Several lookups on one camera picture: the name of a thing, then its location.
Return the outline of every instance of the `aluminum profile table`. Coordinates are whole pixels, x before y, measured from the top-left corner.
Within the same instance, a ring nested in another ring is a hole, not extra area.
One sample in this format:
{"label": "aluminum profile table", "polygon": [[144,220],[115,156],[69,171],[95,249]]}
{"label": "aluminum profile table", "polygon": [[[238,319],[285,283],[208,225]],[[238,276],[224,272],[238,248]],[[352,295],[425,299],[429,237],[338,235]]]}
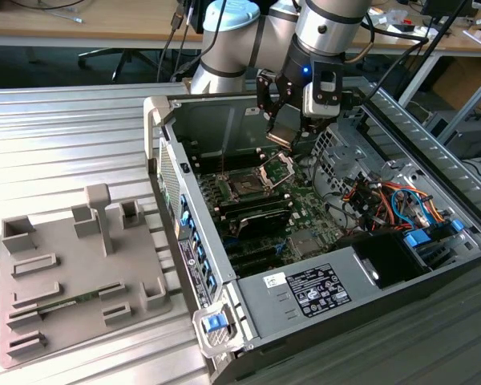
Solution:
{"label": "aluminum profile table", "polygon": [[173,301],[170,313],[82,342],[20,367],[10,383],[209,384],[143,155],[143,100],[183,94],[180,84],[0,91],[0,217],[34,223],[68,217],[86,184],[106,182],[113,203],[136,198],[147,213]]}

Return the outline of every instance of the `blue latch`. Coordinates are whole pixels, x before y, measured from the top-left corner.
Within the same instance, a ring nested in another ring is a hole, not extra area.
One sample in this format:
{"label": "blue latch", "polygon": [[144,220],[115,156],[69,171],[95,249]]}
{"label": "blue latch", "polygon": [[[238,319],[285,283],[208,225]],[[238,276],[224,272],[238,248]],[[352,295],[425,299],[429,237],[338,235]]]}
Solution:
{"label": "blue latch", "polygon": [[454,219],[452,222],[451,222],[451,225],[452,227],[456,230],[456,231],[462,231],[463,229],[465,229],[465,226],[463,225],[463,223],[460,221],[460,219]]}
{"label": "blue latch", "polygon": [[411,247],[417,247],[431,241],[431,238],[429,238],[426,232],[422,229],[410,231],[404,239]]}
{"label": "blue latch", "polygon": [[180,224],[182,226],[187,226],[189,224],[190,218],[191,218],[191,214],[189,213],[188,210],[185,210],[184,213],[182,214],[182,217],[180,218]]}
{"label": "blue latch", "polygon": [[203,246],[199,245],[198,246],[198,262],[201,263],[203,262],[205,258],[205,250],[203,250]]}
{"label": "blue latch", "polygon": [[433,217],[431,214],[426,213],[426,219],[430,225],[433,225],[434,223],[437,223],[435,220],[435,217]]}
{"label": "blue latch", "polygon": [[208,263],[207,260],[205,260],[205,262],[203,262],[203,267],[204,267],[205,274],[210,272],[210,264]]}
{"label": "blue latch", "polygon": [[219,313],[204,319],[203,325],[205,326],[205,331],[207,333],[212,333],[213,331],[223,329],[224,327],[228,326],[228,320],[224,314]]}
{"label": "blue latch", "polygon": [[214,291],[214,289],[216,288],[216,279],[213,275],[208,277],[208,284],[210,286],[210,291]]}

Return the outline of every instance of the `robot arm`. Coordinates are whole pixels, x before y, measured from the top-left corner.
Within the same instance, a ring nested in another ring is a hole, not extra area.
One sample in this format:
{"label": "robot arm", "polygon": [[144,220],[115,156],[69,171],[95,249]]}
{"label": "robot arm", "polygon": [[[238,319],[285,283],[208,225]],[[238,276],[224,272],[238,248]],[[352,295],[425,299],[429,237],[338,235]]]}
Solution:
{"label": "robot arm", "polygon": [[[301,130],[312,118],[334,118],[352,94],[342,91],[345,52],[370,8],[371,0],[291,0],[274,4],[260,16],[248,0],[227,0],[219,34],[202,57],[191,93],[244,90],[247,67],[264,69],[257,78],[258,106],[269,115],[268,133],[281,107],[301,110]],[[221,0],[207,9],[204,48],[216,32]],[[269,96],[271,83],[279,99]]]}

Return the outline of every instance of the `wooden desk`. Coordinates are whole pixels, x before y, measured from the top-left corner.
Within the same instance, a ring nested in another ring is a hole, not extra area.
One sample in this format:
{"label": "wooden desk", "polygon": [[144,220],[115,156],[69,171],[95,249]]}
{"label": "wooden desk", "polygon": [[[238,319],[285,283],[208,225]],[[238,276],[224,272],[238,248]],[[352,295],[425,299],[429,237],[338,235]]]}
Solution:
{"label": "wooden desk", "polygon": [[[0,10],[0,46],[160,49],[168,38],[176,5],[176,0],[87,0],[78,6],[79,17],[84,21],[79,24],[4,0]],[[406,9],[409,18],[415,24],[422,25],[423,16],[395,0],[389,0],[381,8]],[[442,40],[437,51],[403,94],[404,104],[411,99],[441,56],[481,56],[481,45],[465,36],[463,29],[455,27],[453,31],[453,35]],[[176,32],[169,47],[177,48],[182,35],[183,28]],[[359,52],[368,41],[369,32],[360,28],[348,53]],[[372,53],[400,55],[412,44],[410,40],[376,35]],[[201,48],[201,35],[192,28],[185,47]]]}

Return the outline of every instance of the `power supply label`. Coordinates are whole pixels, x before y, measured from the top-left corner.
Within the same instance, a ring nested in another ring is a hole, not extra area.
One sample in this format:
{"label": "power supply label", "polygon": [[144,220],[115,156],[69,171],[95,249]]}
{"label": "power supply label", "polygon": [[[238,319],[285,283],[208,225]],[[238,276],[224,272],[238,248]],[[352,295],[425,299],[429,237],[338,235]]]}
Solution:
{"label": "power supply label", "polygon": [[287,277],[303,315],[313,317],[351,302],[329,263]]}

